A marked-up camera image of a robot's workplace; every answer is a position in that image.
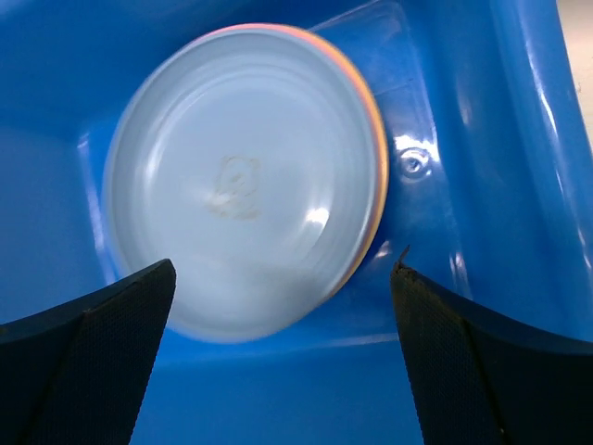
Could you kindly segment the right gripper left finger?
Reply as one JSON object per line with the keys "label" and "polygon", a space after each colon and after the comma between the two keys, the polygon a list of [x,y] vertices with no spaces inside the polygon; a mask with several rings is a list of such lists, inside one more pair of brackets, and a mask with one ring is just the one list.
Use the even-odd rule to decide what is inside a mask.
{"label": "right gripper left finger", "polygon": [[2,443],[129,443],[175,287],[162,260],[2,324]]}

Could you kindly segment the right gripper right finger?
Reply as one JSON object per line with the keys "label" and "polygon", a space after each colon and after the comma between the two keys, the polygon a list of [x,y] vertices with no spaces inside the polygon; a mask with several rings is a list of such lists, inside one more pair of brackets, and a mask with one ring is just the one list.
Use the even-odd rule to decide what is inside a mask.
{"label": "right gripper right finger", "polygon": [[492,311],[402,258],[390,291],[424,443],[591,443],[591,342]]}

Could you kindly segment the orange plate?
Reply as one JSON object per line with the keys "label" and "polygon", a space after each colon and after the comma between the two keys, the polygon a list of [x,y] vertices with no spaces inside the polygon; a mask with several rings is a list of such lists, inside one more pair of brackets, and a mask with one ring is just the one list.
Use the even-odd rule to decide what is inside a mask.
{"label": "orange plate", "polygon": [[375,191],[372,195],[372,208],[370,211],[369,222],[367,223],[367,227],[362,231],[362,239],[355,249],[354,259],[348,262],[347,270],[341,274],[340,280],[334,284],[330,290],[325,292],[325,296],[329,298],[343,287],[362,263],[362,260],[368,252],[377,233],[385,209],[389,177],[389,152],[385,135],[385,126],[379,108],[370,87],[353,62],[340,49],[338,49],[337,46],[314,32],[309,32],[290,25],[244,23],[209,32],[198,38],[197,41],[199,43],[204,43],[211,38],[239,32],[272,32],[278,36],[292,36],[296,38],[298,42],[321,51],[323,56],[331,60],[334,66],[346,76],[348,82],[354,87],[356,96],[362,103],[364,117],[372,129],[372,142],[369,151],[372,153],[372,166],[376,169],[376,174],[375,178],[372,180],[372,184],[375,186]]}

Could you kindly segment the light blue plate front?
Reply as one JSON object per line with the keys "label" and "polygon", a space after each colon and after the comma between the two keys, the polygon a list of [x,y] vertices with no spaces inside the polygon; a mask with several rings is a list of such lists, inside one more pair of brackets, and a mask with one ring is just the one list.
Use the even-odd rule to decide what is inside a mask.
{"label": "light blue plate front", "polygon": [[370,218],[372,129],[346,76],[296,38],[197,39],[122,113],[103,212],[121,272],[173,262],[174,331],[245,342],[332,297]]}

